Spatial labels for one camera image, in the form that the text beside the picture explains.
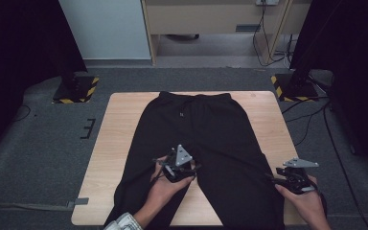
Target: power strip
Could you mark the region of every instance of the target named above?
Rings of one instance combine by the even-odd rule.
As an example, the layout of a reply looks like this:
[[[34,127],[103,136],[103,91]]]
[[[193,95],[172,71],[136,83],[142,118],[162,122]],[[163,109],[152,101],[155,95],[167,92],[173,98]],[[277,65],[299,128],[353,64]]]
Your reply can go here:
[[[279,5],[279,0],[256,0],[256,5],[276,6]]]

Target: hand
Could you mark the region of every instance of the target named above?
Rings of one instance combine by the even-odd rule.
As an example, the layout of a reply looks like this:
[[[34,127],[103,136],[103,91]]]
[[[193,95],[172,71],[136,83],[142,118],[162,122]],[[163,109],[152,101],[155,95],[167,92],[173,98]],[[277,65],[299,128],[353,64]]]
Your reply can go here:
[[[164,161],[165,159],[166,156],[157,160]],[[154,177],[159,174],[161,168],[161,165],[159,163],[156,163],[155,171],[151,176],[150,181],[152,181]],[[174,194],[188,186],[191,181],[193,181],[193,179],[194,178],[191,176],[186,177],[176,183],[171,183],[170,180],[166,178],[166,176],[161,176],[157,178],[154,185],[149,191],[148,199],[146,200],[145,205],[143,205],[143,207],[135,215],[133,215],[140,226],[142,228],[146,228],[151,220],[170,201]]]
[[[164,161],[166,159],[166,156],[157,159],[158,161]],[[162,166],[158,163],[156,163],[155,171],[153,175],[150,178],[150,181],[156,177],[160,170],[162,169]],[[160,174],[161,177],[159,177],[154,185],[151,187],[148,195],[148,200],[156,202],[158,205],[161,205],[162,207],[166,205],[170,199],[173,197],[175,193],[185,188],[187,185],[193,181],[194,177],[186,177],[178,182],[171,183],[166,176],[163,176],[163,172]]]
[[[309,175],[309,179],[315,184],[317,183],[315,177]],[[331,229],[325,217],[321,197],[317,191],[296,195],[281,185],[276,184],[275,186],[277,191],[297,208],[301,218],[309,224],[310,228],[321,230]]]

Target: table surface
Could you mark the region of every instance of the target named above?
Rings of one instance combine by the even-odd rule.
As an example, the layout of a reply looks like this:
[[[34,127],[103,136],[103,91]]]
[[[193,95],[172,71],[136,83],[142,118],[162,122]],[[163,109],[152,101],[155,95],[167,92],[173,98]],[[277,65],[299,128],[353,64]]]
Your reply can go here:
[[[223,92],[179,92],[186,95],[214,95]],[[279,105],[269,91],[229,91],[246,111],[262,152],[275,168],[297,156]],[[146,105],[159,92],[114,93],[103,117],[97,142],[80,188],[79,198],[89,198],[85,205],[76,205],[72,222],[75,225],[103,225],[113,208],[113,195],[122,178],[127,153],[140,116]],[[285,225],[304,224],[295,208],[285,202]],[[191,184],[172,225],[221,225],[221,222],[199,189]]]

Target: white wall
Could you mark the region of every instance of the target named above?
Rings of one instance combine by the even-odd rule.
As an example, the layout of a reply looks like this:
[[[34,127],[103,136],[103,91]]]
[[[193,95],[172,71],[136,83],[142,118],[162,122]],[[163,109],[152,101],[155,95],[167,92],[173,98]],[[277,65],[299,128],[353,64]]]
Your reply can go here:
[[[140,0],[59,0],[84,59],[150,59]]]

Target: hazard tape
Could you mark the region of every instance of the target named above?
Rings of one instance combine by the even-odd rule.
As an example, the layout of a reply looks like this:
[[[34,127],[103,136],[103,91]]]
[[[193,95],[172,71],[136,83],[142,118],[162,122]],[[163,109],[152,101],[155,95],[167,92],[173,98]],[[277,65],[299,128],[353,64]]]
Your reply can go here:
[[[308,97],[285,97],[283,95],[283,90],[280,87],[279,82],[277,81],[276,76],[271,76],[271,82],[274,85],[274,89],[276,90],[276,94],[280,102],[315,102],[316,101]]]
[[[97,83],[100,80],[100,78],[94,78],[91,82],[91,86],[89,90],[86,93],[86,96],[84,98],[80,99],[59,99],[59,100],[53,100],[54,104],[74,104],[74,103],[87,103],[92,97],[92,94],[95,91],[95,88],[97,87]]]

